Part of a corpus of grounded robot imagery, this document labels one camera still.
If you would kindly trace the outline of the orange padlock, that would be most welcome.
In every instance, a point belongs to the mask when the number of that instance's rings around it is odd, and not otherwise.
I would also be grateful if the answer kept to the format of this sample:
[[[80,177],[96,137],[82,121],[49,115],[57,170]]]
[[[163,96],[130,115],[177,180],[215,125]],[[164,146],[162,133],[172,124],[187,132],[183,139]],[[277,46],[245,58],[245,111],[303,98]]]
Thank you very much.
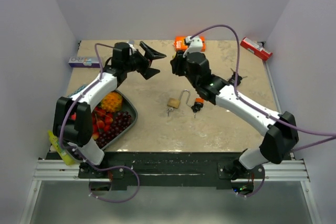
[[[191,106],[193,113],[199,112],[204,106],[204,99],[196,98],[194,104]]]

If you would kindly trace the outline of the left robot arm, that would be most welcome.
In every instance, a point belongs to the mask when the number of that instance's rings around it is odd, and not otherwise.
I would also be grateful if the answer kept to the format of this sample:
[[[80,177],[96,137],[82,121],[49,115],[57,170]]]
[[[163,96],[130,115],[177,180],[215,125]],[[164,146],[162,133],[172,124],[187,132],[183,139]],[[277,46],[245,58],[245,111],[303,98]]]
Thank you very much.
[[[56,103],[52,132],[58,137],[60,147],[78,151],[91,164],[90,171],[97,178],[108,174],[109,165],[103,162],[104,151],[92,137],[92,112],[109,92],[123,83],[129,72],[138,72],[148,80],[160,72],[151,67],[153,60],[166,57],[143,41],[140,47],[143,54],[129,42],[115,43],[111,47],[112,56],[100,64],[97,77],[82,91],[71,97],[60,97]]]

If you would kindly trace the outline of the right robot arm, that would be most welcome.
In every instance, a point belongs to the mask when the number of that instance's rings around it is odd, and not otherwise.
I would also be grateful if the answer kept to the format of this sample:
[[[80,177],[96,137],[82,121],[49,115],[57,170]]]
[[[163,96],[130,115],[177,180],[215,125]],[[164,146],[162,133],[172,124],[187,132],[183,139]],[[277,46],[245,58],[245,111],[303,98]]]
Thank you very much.
[[[263,136],[258,148],[249,148],[238,158],[234,165],[237,177],[246,178],[254,167],[266,162],[280,164],[298,143],[293,114],[270,110],[236,91],[232,84],[211,72],[202,52],[184,56],[178,51],[170,64],[173,74],[186,77],[202,99],[229,110]]]

